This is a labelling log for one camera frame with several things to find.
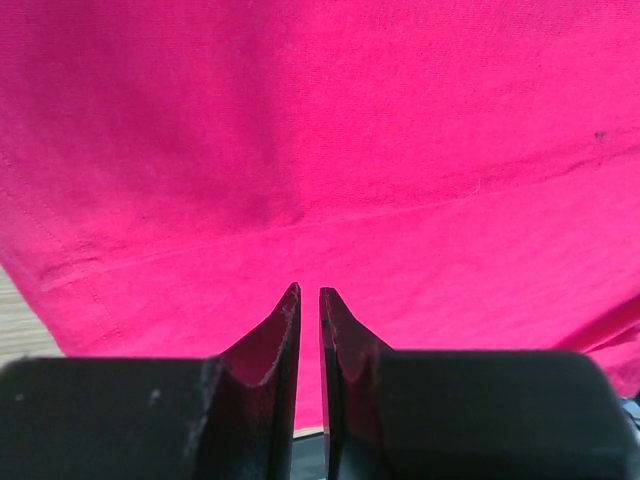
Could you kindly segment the magenta pink t-shirt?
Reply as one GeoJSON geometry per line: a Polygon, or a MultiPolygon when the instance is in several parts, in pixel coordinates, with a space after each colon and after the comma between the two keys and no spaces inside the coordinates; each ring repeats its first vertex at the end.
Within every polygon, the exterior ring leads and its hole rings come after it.
{"type": "Polygon", "coordinates": [[[318,293],[639,388],[635,1],[5,1],[1,263],[59,348],[206,356],[318,293]]]}

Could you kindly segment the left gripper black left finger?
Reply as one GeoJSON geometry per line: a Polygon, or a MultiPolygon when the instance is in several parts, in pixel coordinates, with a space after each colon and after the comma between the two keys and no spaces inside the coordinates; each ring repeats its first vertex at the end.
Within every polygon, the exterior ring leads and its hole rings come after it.
{"type": "Polygon", "coordinates": [[[301,291],[199,359],[24,358],[1,370],[5,479],[285,479],[301,291]]]}

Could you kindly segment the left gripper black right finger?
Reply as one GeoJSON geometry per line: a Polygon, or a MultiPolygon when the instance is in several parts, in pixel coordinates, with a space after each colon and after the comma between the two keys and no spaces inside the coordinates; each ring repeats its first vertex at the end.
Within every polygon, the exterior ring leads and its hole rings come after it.
{"type": "Polygon", "coordinates": [[[400,350],[320,292],[330,479],[631,479],[635,432],[567,351],[400,350]]]}

